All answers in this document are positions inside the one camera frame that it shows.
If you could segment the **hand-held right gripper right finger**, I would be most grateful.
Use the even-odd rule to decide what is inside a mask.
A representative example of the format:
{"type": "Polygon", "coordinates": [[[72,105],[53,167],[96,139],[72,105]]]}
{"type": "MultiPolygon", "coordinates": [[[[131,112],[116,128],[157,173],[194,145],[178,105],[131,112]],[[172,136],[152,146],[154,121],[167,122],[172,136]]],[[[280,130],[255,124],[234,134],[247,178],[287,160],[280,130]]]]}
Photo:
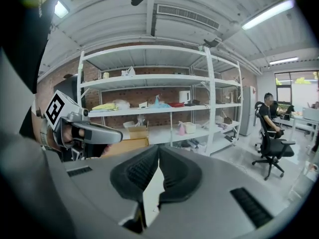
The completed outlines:
{"type": "Polygon", "coordinates": [[[254,231],[255,225],[231,195],[246,189],[272,216],[286,205],[254,178],[216,158],[176,149],[197,162],[203,172],[199,189],[186,201],[161,206],[149,228],[152,239],[233,239],[254,231]]]}

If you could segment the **person's left hand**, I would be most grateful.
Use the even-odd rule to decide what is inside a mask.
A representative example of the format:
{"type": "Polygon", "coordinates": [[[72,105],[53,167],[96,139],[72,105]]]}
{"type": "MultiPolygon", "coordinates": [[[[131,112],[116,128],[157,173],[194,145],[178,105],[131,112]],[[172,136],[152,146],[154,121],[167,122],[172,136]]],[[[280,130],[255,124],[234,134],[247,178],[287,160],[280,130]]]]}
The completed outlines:
{"type": "MultiPolygon", "coordinates": [[[[71,142],[73,140],[72,126],[71,125],[67,125],[63,129],[62,138],[63,138],[64,142],[71,142]]],[[[56,142],[54,140],[53,130],[51,128],[49,128],[47,131],[47,143],[48,143],[49,147],[51,147],[57,151],[61,151],[61,147],[58,144],[56,144],[56,142]]]]}

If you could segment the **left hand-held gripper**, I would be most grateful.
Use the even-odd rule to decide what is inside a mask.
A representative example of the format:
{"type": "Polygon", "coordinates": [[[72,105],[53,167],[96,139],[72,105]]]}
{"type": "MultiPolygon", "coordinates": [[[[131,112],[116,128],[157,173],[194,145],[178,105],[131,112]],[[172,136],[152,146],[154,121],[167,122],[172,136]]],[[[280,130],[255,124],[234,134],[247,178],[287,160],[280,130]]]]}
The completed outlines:
{"type": "Polygon", "coordinates": [[[57,90],[44,112],[44,146],[47,143],[47,131],[53,130],[53,137],[61,147],[63,160],[99,158],[110,150],[110,144],[121,142],[123,134],[111,127],[91,122],[88,111],[77,105],[69,96],[57,90]],[[73,140],[64,142],[62,131],[72,126],[73,140]]]}

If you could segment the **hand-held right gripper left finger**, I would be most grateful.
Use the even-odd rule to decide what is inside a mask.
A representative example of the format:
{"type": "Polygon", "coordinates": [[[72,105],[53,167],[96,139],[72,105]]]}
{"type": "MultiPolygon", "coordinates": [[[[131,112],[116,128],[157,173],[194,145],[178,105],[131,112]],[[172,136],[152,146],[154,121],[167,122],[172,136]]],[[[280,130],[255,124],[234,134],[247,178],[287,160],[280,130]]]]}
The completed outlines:
{"type": "Polygon", "coordinates": [[[158,167],[158,148],[106,158],[61,162],[46,153],[47,168],[64,208],[57,220],[64,239],[157,239],[147,228],[143,192],[158,167]]]}

